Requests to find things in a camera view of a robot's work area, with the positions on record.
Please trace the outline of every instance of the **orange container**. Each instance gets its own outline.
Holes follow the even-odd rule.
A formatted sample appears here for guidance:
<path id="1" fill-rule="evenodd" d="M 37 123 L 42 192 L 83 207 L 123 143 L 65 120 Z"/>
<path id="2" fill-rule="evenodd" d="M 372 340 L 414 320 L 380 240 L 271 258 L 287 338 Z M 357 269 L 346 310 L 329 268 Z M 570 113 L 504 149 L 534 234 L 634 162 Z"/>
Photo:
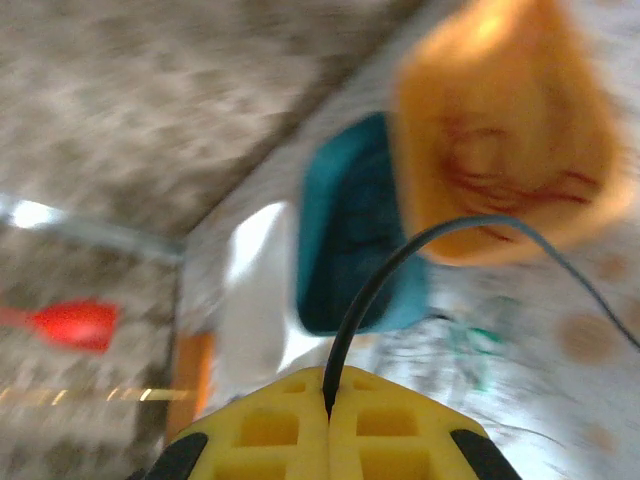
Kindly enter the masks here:
<path id="1" fill-rule="evenodd" d="M 589 238 L 632 198 L 624 148 L 564 12 L 552 0 L 476 0 L 400 68 L 392 126 L 407 233 L 501 213 L 556 246 Z M 461 231 L 423 253 L 451 265 L 526 259 L 507 227 Z"/>

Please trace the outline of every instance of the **red object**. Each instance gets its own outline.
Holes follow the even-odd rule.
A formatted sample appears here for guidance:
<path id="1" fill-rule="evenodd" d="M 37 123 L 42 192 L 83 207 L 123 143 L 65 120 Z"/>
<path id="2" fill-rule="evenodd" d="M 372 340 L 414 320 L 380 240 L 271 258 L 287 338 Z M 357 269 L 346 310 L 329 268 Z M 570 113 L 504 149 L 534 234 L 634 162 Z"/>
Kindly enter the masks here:
<path id="1" fill-rule="evenodd" d="M 444 119 L 444 127 L 450 138 L 452 149 L 456 145 L 473 142 L 482 137 L 493 137 L 501 140 L 502 144 L 507 139 L 507 132 L 500 129 L 465 130 L 461 119 Z M 505 174 L 506 160 L 503 148 L 493 161 L 493 173 L 473 173 L 464 168 L 462 163 L 465 159 L 461 159 L 453 150 L 444 156 L 442 162 L 444 176 L 454 187 L 451 189 L 453 199 L 465 214 L 499 213 L 518 216 L 544 203 L 573 202 L 584 205 L 590 200 L 581 193 L 585 190 L 600 188 L 599 183 L 587 175 L 574 170 L 562 170 L 545 185 L 526 191 Z M 499 240 L 514 241 L 513 238 L 501 234 L 494 228 L 479 228 Z"/>
<path id="2" fill-rule="evenodd" d="M 2 325 L 34 330 L 46 340 L 69 348 L 104 353 L 115 330 L 118 308 L 93 300 L 52 305 L 39 312 L 2 308 Z"/>

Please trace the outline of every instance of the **teal container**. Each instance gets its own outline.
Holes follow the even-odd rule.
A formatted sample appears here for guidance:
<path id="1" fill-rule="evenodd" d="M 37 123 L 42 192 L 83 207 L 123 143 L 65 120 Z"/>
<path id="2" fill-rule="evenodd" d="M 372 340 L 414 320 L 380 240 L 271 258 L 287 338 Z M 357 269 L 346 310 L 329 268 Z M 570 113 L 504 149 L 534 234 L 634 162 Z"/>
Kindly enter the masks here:
<path id="1" fill-rule="evenodd" d="M 372 114 L 315 154 L 304 179 L 296 302 L 313 335 L 335 335 L 351 301 L 406 242 L 384 114 Z M 414 255 L 389 279 L 358 333 L 410 327 L 426 315 L 427 262 Z"/>

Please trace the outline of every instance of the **white object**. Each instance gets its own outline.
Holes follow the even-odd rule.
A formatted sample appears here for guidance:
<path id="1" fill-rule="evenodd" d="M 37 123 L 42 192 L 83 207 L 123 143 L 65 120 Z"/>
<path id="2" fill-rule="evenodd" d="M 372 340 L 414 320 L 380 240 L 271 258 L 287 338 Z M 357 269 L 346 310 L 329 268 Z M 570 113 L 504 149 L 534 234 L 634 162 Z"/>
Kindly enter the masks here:
<path id="1" fill-rule="evenodd" d="M 317 364 L 332 341 L 310 335 L 297 314 L 296 218 L 290 204 L 273 203 L 231 235 L 218 338 L 221 373 L 236 385 L 269 383 L 306 354 Z"/>

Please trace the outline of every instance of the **black wire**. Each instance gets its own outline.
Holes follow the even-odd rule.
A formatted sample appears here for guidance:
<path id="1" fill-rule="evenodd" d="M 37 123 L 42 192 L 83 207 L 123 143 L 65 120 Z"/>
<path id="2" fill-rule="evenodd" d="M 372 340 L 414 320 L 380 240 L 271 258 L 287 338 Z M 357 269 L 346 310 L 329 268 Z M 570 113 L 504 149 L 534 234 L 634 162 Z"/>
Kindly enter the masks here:
<path id="1" fill-rule="evenodd" d="M 558 252 L 542 235 L 536 232 L 520 220 L 505 215 L 480 215 L 473 217 L 462 217 L 448 222 L 441 223 L 435 227 L 424 230 L 415 235 L 404 246 L 397 249 L 387 259 L 382 267 L 380 267 L 369 278 L 367 283 L 358 292 L 355 299 L 349 306 L 347 313 L 340 324 L 335 341 L 329 353 L 329 360 L 324 371 L 324 379 L 322 383 L 322 393 L 324 395 L 324 403 L 327 413 L 331 416 L 331 409 L 336 400 L 336 394 L 340 386 L 340 378 L 342 369 L 347 358 L 347 352 L 351 341 L 353 340 L 362 319 L 364 318 L 369 306 L 373 302 L 378 291 L 384 282 L 393 274 L 393 272 L 404 263 L 407 258 L 420 250 L 426 244 L 438 237 L 467 228 L 486 227 L 486 226 L 507 226 L 515 228 L 524 233 L 531 240 L 538 244 L 551 258 L 553 258 L 560 266 L 569 272 L 569 274 L 580 283 L 587 292 L 595 299 L 596 303 L 604 311 L 607 318 L 613 325 L 624 335 L 627 340 L 640 351 L 640 342 L 636 340 L 633 334 L 624 326 L 613 312 L 607 301 L 598 293 L 593 285 L 582 275 L 573 265 L 571 265 L 560 252 Z"/>
<path id="2" fill-rule="evenodd" d="M 442 310 L 432 310 L 425 318 L 425 320 L 445 320 L 447 322 L 455 322 L 451 315 L 446 314 Z"/>

